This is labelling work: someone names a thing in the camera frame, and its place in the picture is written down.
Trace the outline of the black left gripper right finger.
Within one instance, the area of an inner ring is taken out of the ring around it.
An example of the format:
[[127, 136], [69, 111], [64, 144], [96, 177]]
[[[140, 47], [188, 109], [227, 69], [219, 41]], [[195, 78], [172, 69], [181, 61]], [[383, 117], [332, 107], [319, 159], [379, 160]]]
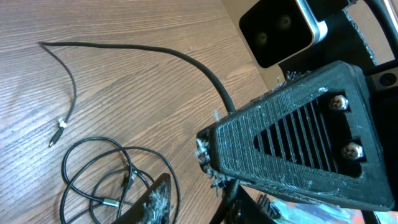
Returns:
[[272, 204], [266, 194], [255, 202], [240, 186], [238, 180], [230, 180], [224, 188], [222, 201], [211, 219], [217, 223], [275, 223], [280, 210]]

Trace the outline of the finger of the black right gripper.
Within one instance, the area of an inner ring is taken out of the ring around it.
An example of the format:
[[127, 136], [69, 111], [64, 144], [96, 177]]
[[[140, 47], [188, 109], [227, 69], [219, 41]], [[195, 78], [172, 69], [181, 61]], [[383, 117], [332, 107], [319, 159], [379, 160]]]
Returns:
[[362, 70], [337, 61], [197, 134], [201, 167], [296, 203], [390, 211], [396, 201]]

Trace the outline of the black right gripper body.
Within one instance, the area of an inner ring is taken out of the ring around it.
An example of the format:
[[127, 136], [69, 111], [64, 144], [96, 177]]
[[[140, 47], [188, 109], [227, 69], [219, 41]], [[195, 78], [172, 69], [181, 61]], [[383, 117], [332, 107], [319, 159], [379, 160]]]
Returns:
[[[319, 21], [325, 21], [326, 37], [281, 63], [291, 81], [328, 63], [341, 60], [359, 66], [366, 79], [363, 95], [370, 100], [376, 132], [383, 148], [389, 185], [397, 192], [397, 61], [378, 65], [356, 23], [347, 14], [350, 1], [307, 1]], [[312, 101], [278, 123], [279, 152], [302, 164], [359, 173], [365, 160], [363, 145], [349, 132], [343, 113], [353, 105], [333, 106], [346, 95], [334, 93]]]

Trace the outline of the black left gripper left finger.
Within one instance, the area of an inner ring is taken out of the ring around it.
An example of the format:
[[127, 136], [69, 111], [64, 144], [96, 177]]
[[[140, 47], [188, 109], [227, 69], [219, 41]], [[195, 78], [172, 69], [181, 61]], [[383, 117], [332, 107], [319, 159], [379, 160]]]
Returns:
[[163, 173], [115, 224], [168, 224], [170, 222], [171, 177]]

